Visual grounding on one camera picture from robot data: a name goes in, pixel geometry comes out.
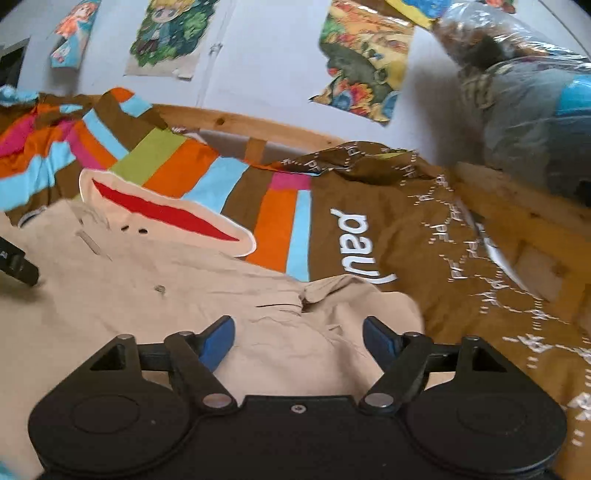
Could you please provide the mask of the beige hooded zip jacket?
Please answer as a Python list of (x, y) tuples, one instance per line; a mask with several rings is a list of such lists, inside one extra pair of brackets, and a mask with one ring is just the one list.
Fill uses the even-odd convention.
[(119, 334), (159, 343), (228, 315), (236, 325), (217, 377), (235, 395), (360, 396), (381, 371), (363, 346), (374, 316), (397, 333), (422, 331), (418, 305), (342, 275), (303, 283), (221, 252), (116, 231), (87, 206), (61, 201), (1, 234), (39, 268), (35, 287), (1, 280), (1, 460), (31, 479), (35, 404)]

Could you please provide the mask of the plastic bag of clothes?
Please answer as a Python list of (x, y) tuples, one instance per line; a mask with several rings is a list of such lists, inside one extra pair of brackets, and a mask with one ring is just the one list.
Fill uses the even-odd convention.
[(460, 68), (484, 165), (589, 205), (589, 58), (482, 2), (452, 4), (433, 32)]

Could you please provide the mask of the colourful striped monkey duvet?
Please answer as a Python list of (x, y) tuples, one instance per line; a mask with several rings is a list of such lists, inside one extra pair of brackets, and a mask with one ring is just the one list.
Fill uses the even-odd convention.
[(42, 468), (35, 404), (113, 337), (235, 319), (219, 376), (245, 394), (352, 394), (380, 375), (362, 323), (478, 335), (564, 409), (590, 475), (590, 337), (499, 265), (446, 172), (351, 142), (267, 166), (174, 133), (123, 88), (1, 91), (1, 234), (39, 267), (1, 280), (1, 463)]

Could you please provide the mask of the brown PF patterned pillow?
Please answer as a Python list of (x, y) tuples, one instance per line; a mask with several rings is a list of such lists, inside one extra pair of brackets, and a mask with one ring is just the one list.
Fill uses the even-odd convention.
[(355, 141), (267, 165), (274, 171), (322, 176), (335, 173), (349, 181), (391, 185), (412, 179), (436, 179), (445, 170), (422, 159), (415, 151), (393, 149), (380, 143)]

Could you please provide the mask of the small curled girl poster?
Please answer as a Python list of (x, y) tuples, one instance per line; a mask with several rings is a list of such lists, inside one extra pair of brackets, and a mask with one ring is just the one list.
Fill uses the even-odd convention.
[(80, 68), (100, 4), (100, 0), (81, 1), (56, 26), (54, 33), (61, 40), (50, 55), (53, 69)]

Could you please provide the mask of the blond boy drawing poster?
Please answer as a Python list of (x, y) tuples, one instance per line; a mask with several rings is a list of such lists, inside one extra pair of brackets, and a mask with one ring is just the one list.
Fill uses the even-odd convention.
[(217, 1), (153, 0), (129, 49), (124, 75), (193, 78)]

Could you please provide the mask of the landscape drawing poster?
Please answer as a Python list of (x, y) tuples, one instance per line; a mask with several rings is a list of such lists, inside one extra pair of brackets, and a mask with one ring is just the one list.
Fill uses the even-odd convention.
[(331, 82), (310, 98), (381, 125), (394, 116), (407, 72), (415, 26), (358, 1), (334, 1), (318, 48)]

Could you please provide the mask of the yellow blue top poster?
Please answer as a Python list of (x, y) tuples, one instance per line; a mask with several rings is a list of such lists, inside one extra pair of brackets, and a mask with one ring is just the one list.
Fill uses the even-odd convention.
[[(441, 18), (454, 4), (451, 0), (387, 0), (387, 5), (423, 29), (431, 30), (433, 22)], [(481, 4), (515, 14), (515, 2), (511, 0), (485, 0)]]

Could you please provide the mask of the wooden bed frame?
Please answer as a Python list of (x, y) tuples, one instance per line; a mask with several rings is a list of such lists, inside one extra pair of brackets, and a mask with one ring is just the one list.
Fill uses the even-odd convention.
[(590, 247), (411, 151), (349, 142), (259, 164), (224, 158), (115, 88), (92, 108), (93, 148), (143, 192), (197, 203), (245, 227), (260, 267), (308, 282), (352, 274), (401, 291), (431, 327), (503, 311), (590, 323)]

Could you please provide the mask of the white wall pipe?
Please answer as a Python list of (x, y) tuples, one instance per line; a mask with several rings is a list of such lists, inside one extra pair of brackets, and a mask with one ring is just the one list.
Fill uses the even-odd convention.
[(224, 47), (226, 32), (228, 32), (231, 18), (233, 13), (235, 13), (236, 4), (238, 4), (236, 0), (222, 1), (221, 7), (223, 15), (221, 16), (220, 20), (214, 20), (215, 31), (206, 50), (207, 61), (205, 63), (204, 76), (202, 76), (201, 82), (199, 84), (197, 101), (195, 102), (195, 106), (197, 107), (204, 106), (209, 84), (211, 83), (211, 78), (213, 76), (215, 62), (221, 53), (221, 49)]

